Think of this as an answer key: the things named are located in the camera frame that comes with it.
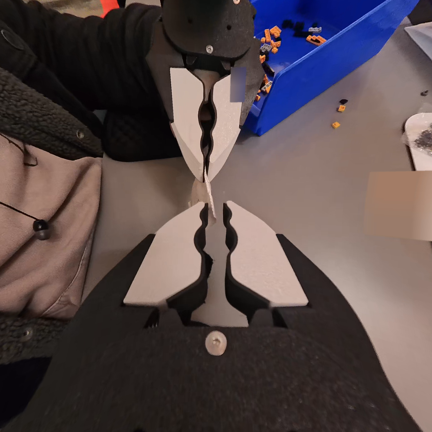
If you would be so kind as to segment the person's dark sherpa jacket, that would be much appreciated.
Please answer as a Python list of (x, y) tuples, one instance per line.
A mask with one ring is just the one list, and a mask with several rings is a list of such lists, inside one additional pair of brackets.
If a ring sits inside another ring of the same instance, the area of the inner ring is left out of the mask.
[[(0, 96), (1, 134), (62, 159), (101, 159), (99, 140), (88, 127), (3, 69)], [(71, 318), (1, 313), (1, 366), (50, 357)]]

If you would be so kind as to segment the clear plastic parts bag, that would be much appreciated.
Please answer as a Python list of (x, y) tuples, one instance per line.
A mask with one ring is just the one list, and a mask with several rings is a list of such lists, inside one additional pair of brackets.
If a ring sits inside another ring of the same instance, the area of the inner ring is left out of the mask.
[(411, 149), (418, 149), (424, 153), (432, 154), (432, 124), (428, 127), (410, 126), (403, 128), (402, 143)]

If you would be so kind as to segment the small white paper bag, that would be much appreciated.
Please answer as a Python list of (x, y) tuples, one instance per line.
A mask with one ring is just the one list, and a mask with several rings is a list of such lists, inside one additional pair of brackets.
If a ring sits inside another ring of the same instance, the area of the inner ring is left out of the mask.
[(208, 180), (207, 172), (204, 169), (203, 181), (195, 179), (192, 185), (191, 198), (188, 202), (188, 206), (192, 207), (197, 203), (208, 204), (208, 223), (207, 226), (211, 227), (216, 223), (216, 212), (213, 202), (211, 184)]

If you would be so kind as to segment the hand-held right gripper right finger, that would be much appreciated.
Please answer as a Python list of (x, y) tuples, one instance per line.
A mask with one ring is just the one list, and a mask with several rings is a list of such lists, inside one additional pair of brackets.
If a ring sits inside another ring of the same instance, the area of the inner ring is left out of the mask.
[(258, 310), (307, 306), (308, 298), (276, 232), (256, 215), (229, 200), (223, 204), (229, 250), (225, 296), (246, 316)]

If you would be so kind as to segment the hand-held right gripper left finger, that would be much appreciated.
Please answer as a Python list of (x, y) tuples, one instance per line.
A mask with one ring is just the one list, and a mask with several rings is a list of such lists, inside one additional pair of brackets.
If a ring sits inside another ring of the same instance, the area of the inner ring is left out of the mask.
[(185, 326), (206, 301), (213, 258), (205, 251), (209, 205), (198, 202), (154, 235), (123, 299), (124, 306), (175, 310)]

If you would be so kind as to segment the large blue plastic bin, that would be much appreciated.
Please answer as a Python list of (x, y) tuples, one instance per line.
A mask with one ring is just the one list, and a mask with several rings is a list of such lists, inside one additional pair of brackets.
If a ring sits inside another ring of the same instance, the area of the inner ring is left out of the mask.
[(261, 136), (310, 100), (374, 57), (415, 0), (286, 0), (251, 1), (256, 8), (255, 36), (282, 28), (285, 20), (322, 27), (321, 46), (283, 29), (281, 47), (269, 56), (275, 72), (268, 95), (254, 102), (244, 126)]

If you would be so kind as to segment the pile of lego pieces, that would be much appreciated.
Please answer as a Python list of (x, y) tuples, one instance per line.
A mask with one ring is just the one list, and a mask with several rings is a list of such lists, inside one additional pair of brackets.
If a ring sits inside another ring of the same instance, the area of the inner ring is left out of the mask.
[(328, 37), (323, 35), (318, 22), (312, 22), (309, 26), (306, 24), (305, 21), (285, 19), (281, 25), (263, 31), (260, 62), (265, 75), (257, 91), (255, 104), (269, 94), (278, 73), (327, 41)]

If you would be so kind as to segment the white rounded board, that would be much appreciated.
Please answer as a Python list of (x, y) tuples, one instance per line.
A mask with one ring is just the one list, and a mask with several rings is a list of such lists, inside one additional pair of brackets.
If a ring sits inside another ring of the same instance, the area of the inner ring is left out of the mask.
[[(417, 113), (407, 119), (405, 125), (410, 126), (422, 126), (428, 127), (432, 123), (431, 112)], [(424, 153), (418, 149), (409, 148), (414, 169), (416, 171), (431, 171), (432, 170), (432, 155)]]

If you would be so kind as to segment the person's left forearm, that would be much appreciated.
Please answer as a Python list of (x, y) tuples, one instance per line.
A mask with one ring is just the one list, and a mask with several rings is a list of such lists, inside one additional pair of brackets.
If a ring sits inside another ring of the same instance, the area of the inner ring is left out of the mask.
[(146, 62), (161, 8), (134, 3), (104, 18), (80, 18), (37, 1), (1, 1), (1, 21), (31, 48), (38, 63), (25, 83), (54, 91), (89, 111), (163, 107)]

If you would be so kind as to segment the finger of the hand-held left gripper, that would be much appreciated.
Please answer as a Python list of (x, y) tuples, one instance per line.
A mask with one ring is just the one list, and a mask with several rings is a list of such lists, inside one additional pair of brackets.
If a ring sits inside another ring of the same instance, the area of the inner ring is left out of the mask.
[(231, 102), (230, 94), (231, 75), (217, 81), (210, 94), (215, 120), (210, 132), (212, 148), (207, 157), (209, 181), (213, 181), (224, 166), (240, 133), (242, 102)]
[(203, 182), (203, 129), (199, 112), (204, 102), (204, 84), (186, 68), (170, 68), (173, 122), (171, 129), (182, 156), (195, 178)]

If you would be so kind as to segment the person's dark denim jacket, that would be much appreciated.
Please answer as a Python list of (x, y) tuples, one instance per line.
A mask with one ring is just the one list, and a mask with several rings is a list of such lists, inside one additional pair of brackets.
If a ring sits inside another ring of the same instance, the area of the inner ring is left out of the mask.
[(38, 60), (31, 48), (5, 22), (0, 22), (0, 67), (26, 83)]

